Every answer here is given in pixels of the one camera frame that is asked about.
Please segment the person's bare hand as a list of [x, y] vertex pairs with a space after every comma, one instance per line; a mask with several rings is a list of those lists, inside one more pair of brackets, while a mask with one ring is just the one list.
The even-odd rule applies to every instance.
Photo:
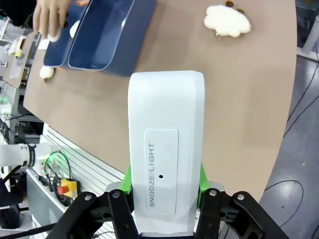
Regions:
[[71, 0], [38, 0], [33, 12], [33, 30], [46, 39], [64, 26]]

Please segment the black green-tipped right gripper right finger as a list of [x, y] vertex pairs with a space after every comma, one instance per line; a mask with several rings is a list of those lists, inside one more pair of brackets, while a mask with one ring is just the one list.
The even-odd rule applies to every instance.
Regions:
[[209, 187], [201, 163], [195, 164], [198, 183], [197, 208], [200, 211], [196, 239], [217, 239], [224, 222], [240, 239], [287, 239], [286, 233], [251, 194], [239, 191], [228, 195]]

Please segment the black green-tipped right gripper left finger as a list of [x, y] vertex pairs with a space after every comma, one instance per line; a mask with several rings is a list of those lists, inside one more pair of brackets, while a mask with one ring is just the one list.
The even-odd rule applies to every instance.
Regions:
[[112, 222], [117, 239], [137, 239], [132, 212], [133, 190], [128, 169], [119, 189], [96, 196], [82, 192], [55, 224], [48, 239], [91, 239], [105, 222]]

